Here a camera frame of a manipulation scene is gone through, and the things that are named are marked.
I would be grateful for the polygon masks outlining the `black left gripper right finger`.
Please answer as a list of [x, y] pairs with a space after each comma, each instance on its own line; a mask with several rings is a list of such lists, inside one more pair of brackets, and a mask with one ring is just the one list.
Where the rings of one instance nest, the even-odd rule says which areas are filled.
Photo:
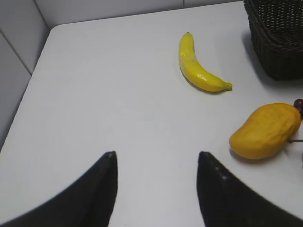
[[302, 219], [245, 185], [211, 153], [200, 152], [197, 196], [207, 227], [301, 227]]

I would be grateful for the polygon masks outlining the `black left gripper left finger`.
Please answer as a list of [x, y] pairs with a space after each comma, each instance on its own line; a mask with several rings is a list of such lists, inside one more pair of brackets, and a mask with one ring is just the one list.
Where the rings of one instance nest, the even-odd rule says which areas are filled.
[[106, 152], [78, 180], [4, 227], [107, 227], [118, 189], [117, 156]]

